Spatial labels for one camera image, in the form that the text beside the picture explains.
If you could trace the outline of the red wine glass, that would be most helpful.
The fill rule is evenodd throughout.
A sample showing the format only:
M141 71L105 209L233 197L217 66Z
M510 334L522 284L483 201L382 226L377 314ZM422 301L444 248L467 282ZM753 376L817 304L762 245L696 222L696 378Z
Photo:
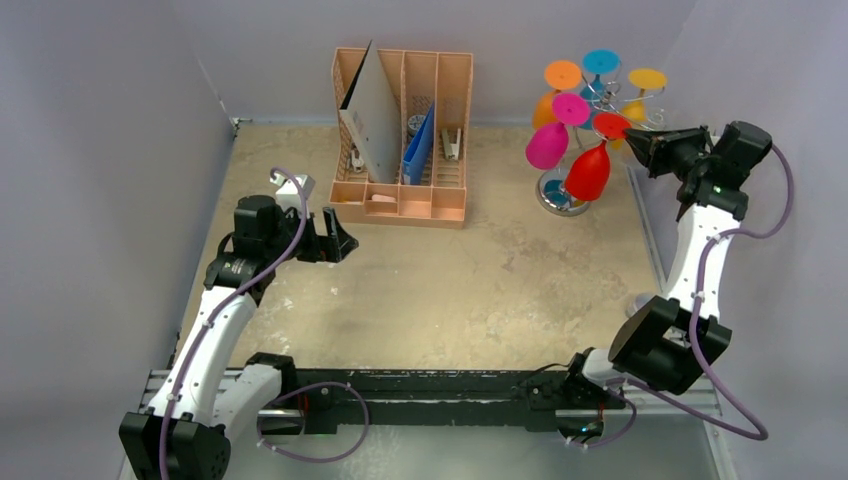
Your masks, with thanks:
M572 164L563 183L570 196L581 202L593 202L601 197L611 173L607 144L623 140L625 130L630 127L626 117L615 113L603 112L594 117L592 128L601 142L581 153Z

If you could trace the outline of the pink wine glass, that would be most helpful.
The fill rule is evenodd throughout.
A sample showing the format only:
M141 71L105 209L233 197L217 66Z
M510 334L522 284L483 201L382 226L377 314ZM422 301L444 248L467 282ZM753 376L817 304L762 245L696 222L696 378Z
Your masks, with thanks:
M585 123L590 108L578 94L556 90L542 96L532 116L533 136L525 148L528 163L540 170L558 165L568 149L568 128Z

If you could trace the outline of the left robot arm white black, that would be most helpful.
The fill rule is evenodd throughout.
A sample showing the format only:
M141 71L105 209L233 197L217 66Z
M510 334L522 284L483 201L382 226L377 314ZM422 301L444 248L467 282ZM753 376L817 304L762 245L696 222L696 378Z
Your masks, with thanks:
M297 399L291 358L258 353L236 382L221 387L239 337L284 261L339 263L358 246L334 209L323 210L320 235L305 206L274 198L239 200L233 230L208 265L201 304L172 369L142 411L127 413L119 437L138 479L221 479L232 443L266 404L284 409Z

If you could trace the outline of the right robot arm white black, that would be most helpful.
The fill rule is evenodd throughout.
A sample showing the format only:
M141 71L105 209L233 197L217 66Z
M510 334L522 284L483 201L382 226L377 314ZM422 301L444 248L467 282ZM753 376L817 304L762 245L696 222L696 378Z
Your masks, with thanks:
M730 122L718 138L701 126L629 128L624 139L650 177L680 182L676 253L663 291L625 321L611 346L573 357L561 392L576 407L619 378L680 395L726 351L732 332L720 323L722 271L748 211L742 186L773 149L771 135L745 121Z

